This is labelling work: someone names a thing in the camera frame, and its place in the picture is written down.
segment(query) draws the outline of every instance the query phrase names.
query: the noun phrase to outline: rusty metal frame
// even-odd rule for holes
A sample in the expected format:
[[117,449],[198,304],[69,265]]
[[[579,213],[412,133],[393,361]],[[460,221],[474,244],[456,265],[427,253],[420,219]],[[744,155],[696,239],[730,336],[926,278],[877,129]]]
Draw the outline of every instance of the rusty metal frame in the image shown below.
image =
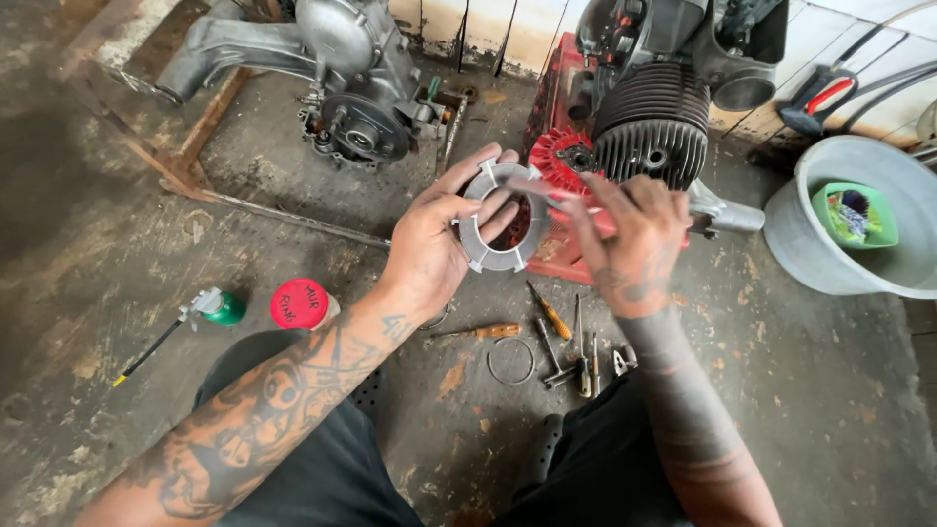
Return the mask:
[[[181,0],[111,0],[65,48],[58,63],[49,71],[49,76],[68,86],[75,98],[99,122],[112,128],[123,143],[159,171],[165,180],[163,187],[167,190],[194,200],[223,203],[251,214],[276,218],[371,247],[389,249],[391,242],[384,238],[357,233],[215,192],[199,163],[199,153],[231,105],[234,96],[251,77],[251,70],[234,68],[227,75],[199,121],[175,152],[151,144],[101,97],[92,83],[93,68],[104,70],[136,91],[151,94],[156,92],[146,81],[125,73],[123,65],[180,2]],[[266,18],[270,22],[282,20],[277,0],[255,0],[255,4],[260,4],[266,10]],[[447,126],[449,133],[438,138],[438,171],[445,171],[452,155],[455,134],[465,118],[467,100],[457,94],[439,95],[448,100],[447,106],[458,109]]]

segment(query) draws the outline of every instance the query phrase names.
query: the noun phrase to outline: green container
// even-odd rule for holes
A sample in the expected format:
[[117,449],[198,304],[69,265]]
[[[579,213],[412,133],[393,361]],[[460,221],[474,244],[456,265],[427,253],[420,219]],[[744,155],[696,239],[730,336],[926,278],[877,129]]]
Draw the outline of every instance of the green container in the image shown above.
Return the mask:
[[[869,231],[866,234],[866,239],[860,242],[858,240],[843,239],[836,232],[833,220],[829,216],[826,199],[830,194],[845,192],[846,190],[856,190],[869,200],[869,206],[878,212],[879,218],[882,220],[882,231],[880,233]],[[886,248],[898,244],[898,224],[895,222],[895,216],[891,213],[891,206],[888,205],[888,200],[885,199],[882,192],[874,188],[855,183],[830,183],[813,196],[811,204],[813,205],[813,212],[820,220],[820,224],[826,228],[826,233],[833,238],[836,245],[842,248]]]
[[221,292],[221,308],[214,313],[203,313],[202,316],[209,322],[218,325],[235,325],[241,322],[247,312],[247,304],[227,291]]

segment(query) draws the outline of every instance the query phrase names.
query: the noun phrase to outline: grey bucket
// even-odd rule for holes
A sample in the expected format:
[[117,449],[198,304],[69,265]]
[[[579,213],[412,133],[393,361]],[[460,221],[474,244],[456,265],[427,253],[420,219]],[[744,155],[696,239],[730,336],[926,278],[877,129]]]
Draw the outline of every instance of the grey bucket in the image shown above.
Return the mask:
[[[811,197],[837,182],[885,195],[898,223],[897,246],[843,250],[830,239]],[[937,175],[892,146],[854,136],[819,142],[768,201],[765,215],[765,239],[778,263],[816,291],[937,298]]]

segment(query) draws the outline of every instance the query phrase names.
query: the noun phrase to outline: engine cylinder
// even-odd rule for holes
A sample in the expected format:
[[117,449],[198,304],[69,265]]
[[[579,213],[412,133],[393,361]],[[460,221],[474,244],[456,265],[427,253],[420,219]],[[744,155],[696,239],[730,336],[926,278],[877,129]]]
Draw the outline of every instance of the engine cylinder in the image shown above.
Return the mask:
[[621,183],[639,173],[686,190],[706,160],[709,88],[692,68],[636,68],[603,99],[592,134],[594,169]]

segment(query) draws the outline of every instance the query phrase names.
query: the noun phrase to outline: tattooed arm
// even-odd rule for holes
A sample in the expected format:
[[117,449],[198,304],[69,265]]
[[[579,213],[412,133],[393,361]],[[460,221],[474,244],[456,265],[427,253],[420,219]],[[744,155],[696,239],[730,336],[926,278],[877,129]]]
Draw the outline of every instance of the tattooed arm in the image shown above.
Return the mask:
[[601,241],[586,208],[566,202],[596,287],[634,346],[667,478],[697,526],[781,525],[765,480],[693,354],[671,307],[670,275],[689,224],[688,198],[638,176],[621,189],[584,181],[627,233]]
[[77,525],[208,525],[250,494],[414,329],[440,311],[468,271],[450,224],[478,214],[496,238],[517,212],[509,194],[455,193],[500,156],[491,144],[421,194],[397,223],[375,288],[322,329],[261,363],[183,419],[81,512]]

